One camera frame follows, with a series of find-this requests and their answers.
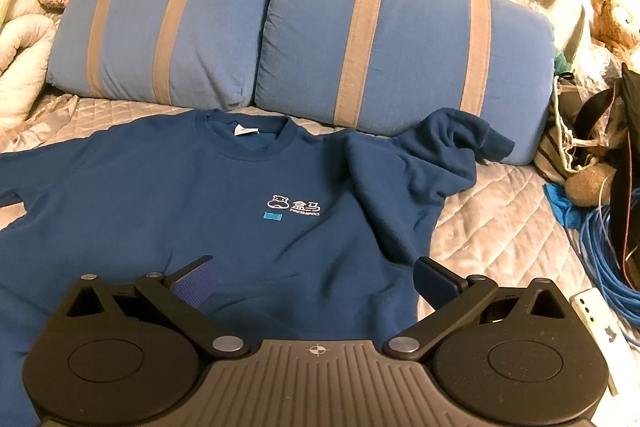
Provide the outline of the dark blue sweatshirt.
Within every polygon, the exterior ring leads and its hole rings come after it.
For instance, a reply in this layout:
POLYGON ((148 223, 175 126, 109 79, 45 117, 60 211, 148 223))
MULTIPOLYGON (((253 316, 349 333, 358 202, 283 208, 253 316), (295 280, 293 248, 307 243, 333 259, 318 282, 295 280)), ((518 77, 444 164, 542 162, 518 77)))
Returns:
POLYGON ((210 257, 203 312, 245 338, 371 339, 416 319, 411 271, 445 199, 513 143, 442 108, 392 139, 194 110, 6 153, 1 421, 31 426, 28 350, 73 281, 123 284, 210 257))

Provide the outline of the bright blue small cloth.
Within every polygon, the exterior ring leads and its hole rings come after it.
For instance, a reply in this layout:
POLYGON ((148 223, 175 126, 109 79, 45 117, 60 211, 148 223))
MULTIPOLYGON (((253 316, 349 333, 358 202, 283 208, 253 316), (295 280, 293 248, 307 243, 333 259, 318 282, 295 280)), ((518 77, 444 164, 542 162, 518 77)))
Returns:
POLYGON ((555 220, 567 230, 579 230, 588 210, 574 205, 565 194, 564 187, 555 183, 544 184, 544 194, 548 199, 555 220))

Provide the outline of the brown teddy bear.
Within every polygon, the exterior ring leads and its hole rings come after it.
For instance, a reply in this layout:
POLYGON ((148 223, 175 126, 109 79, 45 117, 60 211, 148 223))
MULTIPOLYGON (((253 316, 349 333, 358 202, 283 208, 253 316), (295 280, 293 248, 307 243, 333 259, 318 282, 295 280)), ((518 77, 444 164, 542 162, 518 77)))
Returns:
POLYGON ((620 58, 629 58, 639 49, 639 23, 617 0, 590 0, 593 17, 590 34, 620 58))

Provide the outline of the right blue striped pillow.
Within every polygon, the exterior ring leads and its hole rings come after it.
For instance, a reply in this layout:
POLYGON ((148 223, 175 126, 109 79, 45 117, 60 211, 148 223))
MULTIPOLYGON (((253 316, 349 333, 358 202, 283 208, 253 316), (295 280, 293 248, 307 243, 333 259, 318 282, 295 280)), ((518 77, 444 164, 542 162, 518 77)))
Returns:
POLYGON ((270 0, 255 102, 393 136, 442 107, 485 119, 525 165, 552 92, 548 18, 508 0, 270 0))

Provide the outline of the white power strip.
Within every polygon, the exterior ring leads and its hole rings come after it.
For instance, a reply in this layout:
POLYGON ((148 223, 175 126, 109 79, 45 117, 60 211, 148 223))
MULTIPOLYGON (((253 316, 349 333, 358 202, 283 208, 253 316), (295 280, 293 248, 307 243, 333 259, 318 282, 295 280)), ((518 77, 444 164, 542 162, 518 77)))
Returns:
POLYGON ((597 287, 570 297, 570 305, 585 324, 608 365, 608 387, 612 395, 638 391, 637 365, 611 309, 597 287))

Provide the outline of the blue striped pillow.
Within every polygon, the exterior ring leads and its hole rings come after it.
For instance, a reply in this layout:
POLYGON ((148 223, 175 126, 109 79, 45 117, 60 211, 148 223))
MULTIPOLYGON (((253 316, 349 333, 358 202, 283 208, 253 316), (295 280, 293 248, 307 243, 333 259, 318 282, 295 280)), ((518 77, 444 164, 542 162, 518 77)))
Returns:
POLYGON ((245 107, 268 1, 70 0, 47 83, 84 98, 245 107))
POLYGON ((270 0, 255 102, 393 136, 442 107, 485 119, 525 165, 552 92, 548 18, 508 0, 270 0))

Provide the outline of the left blue striped pillow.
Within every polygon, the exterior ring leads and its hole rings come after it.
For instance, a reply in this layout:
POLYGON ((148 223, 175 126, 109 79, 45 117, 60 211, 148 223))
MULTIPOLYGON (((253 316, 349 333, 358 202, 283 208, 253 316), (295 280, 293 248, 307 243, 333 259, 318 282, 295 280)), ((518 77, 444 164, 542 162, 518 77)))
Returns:
POLYGON ((47 83, 84 98, 245 107, 268 1, 70 0, 47 83))

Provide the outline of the teal cloth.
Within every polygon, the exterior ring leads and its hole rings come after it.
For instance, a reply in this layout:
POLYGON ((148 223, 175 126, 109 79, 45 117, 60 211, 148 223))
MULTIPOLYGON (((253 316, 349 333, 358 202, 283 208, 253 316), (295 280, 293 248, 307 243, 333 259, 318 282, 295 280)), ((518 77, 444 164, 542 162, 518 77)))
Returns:
POLYGON ((567 60, 562 51, 556 50, 554 56, 554 73, 555 75, 562 75, 566 72, 573 72, 573 64, 567 60))

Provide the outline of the striped woven bag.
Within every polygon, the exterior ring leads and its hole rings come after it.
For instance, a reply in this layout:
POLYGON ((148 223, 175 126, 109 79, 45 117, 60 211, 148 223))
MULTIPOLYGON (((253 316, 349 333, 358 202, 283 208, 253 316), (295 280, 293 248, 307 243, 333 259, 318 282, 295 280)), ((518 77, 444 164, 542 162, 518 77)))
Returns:
POLYGON ((571 72, 554 78, 534 164, 578 207, 611 200, 613 150, 620 146, 626 126, 623 108, 617 87, 591 91, 571 72))

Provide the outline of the white rolled duvet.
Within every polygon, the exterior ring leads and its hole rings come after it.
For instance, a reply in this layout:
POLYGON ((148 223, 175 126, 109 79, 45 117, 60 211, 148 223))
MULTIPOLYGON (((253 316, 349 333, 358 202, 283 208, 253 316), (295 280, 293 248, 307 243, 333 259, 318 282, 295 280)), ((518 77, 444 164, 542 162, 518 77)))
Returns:
POLYGON ((58 20, 70 0, 9 0, 1 24, 1 129, 23 124, 44 85, 58 20))

